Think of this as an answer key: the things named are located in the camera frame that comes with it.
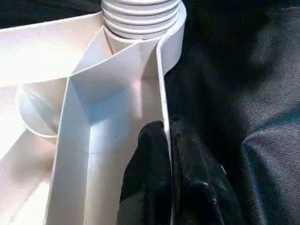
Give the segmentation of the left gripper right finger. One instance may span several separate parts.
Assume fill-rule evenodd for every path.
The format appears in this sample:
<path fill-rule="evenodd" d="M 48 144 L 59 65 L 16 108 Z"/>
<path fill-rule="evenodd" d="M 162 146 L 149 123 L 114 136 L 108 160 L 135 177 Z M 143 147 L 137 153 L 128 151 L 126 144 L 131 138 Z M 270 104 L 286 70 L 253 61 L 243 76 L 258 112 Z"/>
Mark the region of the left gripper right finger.
<path fill-rule="evenodd" d="M 236 194 L 196 131 L 179 117 L 170 121 L 174 223 L 243 225 Z"/>

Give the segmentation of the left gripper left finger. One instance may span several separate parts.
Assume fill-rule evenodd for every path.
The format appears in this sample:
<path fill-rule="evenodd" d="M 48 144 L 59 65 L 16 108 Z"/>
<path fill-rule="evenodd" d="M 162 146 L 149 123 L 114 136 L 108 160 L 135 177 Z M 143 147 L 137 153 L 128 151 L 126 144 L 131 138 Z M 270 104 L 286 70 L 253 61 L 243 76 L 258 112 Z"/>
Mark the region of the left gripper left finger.
<path fill-rule="evenodd" d="M 146 124 L 123 176 L 118 225 L 168 225 L 172 214 L 172 172 L 161 121 Z"/>

